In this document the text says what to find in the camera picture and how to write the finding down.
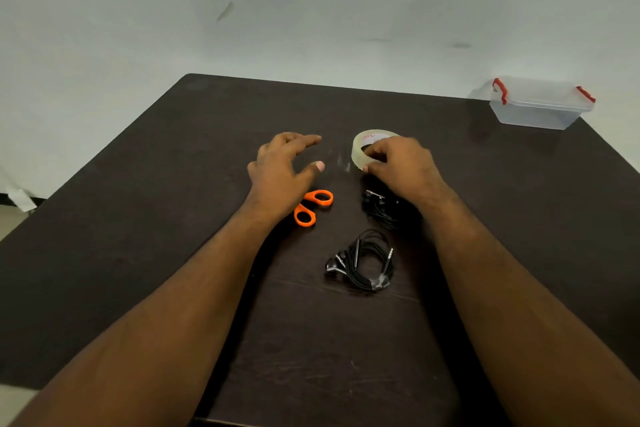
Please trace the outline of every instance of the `hand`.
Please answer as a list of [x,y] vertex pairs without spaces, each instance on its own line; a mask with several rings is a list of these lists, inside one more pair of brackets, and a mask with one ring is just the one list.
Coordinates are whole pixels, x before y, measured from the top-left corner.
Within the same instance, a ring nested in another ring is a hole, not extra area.
[[245,203],[274,224],[291,213],[316,176],[324,171],[324,162],[312,162],[297,175],[291,163],[304,149],[321,140],[320,135],[286,131],[260,147],[256,160],[246,166],[253,185]]
[[407,137],[388,137],[367,147],[366,155],[387,157],[387,162],[372,162],[364,172],[373,174],[398,196],[416,206],[438,204],[453,191],[442,180],[431,152],[420,142]]

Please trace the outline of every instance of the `plastic container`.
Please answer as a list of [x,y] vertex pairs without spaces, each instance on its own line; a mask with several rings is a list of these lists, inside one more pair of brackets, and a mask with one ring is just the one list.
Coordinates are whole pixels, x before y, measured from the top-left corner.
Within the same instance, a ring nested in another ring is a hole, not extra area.
[[596,99],[567,82],[500,76],[493,81],[491,108],[502,123],[564,130]]

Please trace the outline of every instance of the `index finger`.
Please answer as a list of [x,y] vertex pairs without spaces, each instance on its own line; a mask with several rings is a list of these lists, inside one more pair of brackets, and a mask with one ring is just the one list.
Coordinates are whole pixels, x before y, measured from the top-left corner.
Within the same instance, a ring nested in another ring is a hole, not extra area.
[[287,154],[293,159],[307,147],[320,143],[322,137],[320,135],[300,135],[297,139],[288,142],[284,148]]
[[364,149],[364,154],[373,157],[376,154],[387,155],[389,153],[390,146],[393,145],[393,139],[397,139],[397,137],[386,137],[384,139],[376,140],[369,147]]
[[283,131],[276,135],[271,142],[269,142],[269,146],[273,147],[282,147],[287,142],[291,142],[292,140],[298,139],[299,137],[303,137],[301,133],[297,131]]

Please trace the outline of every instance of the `tape roll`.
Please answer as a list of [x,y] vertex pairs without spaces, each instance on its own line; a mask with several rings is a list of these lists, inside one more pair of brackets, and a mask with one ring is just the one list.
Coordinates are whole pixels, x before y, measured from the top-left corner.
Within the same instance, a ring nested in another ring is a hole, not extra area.
[[365,155],[362,148],[365,145],[371,145],[378,140],[386,139],[387,137],[397,137],[398,134],[388,130],[365,130],[356,135],[353,140],[353,148],[351,148],[351,160],[357,168],[362,171],[362,168],[371,164],[372,162],[379,162],[378,160]]

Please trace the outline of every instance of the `scissors handle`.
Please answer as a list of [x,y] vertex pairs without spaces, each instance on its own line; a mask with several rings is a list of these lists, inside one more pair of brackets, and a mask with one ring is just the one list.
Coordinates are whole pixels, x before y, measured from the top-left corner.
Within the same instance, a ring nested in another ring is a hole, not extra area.
[[320,204],[321,206],[329,206],[333,203],[333,195],[326,189],[310,191],[305,194],[304,199],[311,201],[312,203]]
[[[308,215],[308,221],[303,221],[300,219],[300,218],[307,219],[306,215]],[[300,203],[298,206],[296,206],[296,209],[294,209],[293,211],[293,218],[294,220],[296,220],[296,223],[298,223],[301,227],[311,227],[316,222],[316,213],[314,213],[311,210],[308,210],[302,205],[302,203]]]

